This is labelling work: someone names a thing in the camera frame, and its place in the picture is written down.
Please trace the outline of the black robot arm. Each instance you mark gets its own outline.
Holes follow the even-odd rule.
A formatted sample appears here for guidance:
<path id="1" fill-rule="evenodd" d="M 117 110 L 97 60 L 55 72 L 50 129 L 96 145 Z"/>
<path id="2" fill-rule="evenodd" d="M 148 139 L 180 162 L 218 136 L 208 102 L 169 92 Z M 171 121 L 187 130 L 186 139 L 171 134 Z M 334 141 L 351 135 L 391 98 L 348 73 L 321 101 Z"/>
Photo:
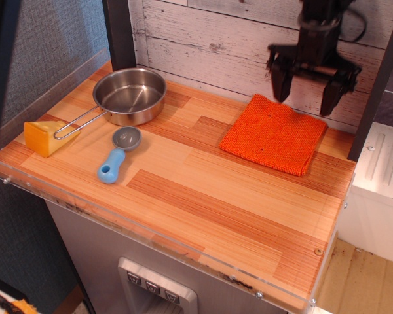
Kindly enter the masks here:
<path id="1" fill-rule="evenodd" d="M 343 95 L 353 92 L 362 68 L 337 51 L 344 13 L 351 1 L 303 1 L 296 45 L 268 46 L 267 68 L 274 98 L 283 102 L 294 76 L 326 84 L 320 116 L 329 116 Z"/>

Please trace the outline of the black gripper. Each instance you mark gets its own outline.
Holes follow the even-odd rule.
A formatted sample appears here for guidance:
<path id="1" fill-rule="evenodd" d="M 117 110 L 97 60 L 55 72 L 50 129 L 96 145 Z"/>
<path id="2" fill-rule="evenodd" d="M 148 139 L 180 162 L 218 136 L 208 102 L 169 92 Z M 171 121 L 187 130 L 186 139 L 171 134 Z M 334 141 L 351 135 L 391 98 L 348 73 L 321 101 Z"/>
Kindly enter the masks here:
<path id="1" fill-rule="evenodd" d="M 353 92 L 362 68 L 339 55 L 337 45 L 341 34 L 341 19 L 300 19 L 297 44 L 271 44 L 267 68 L 271 73 L 274 98 L 282 103 L 290 94 L 293 76 L 328 81 L 321 116 L 329 116 L 343 95 Z"/>

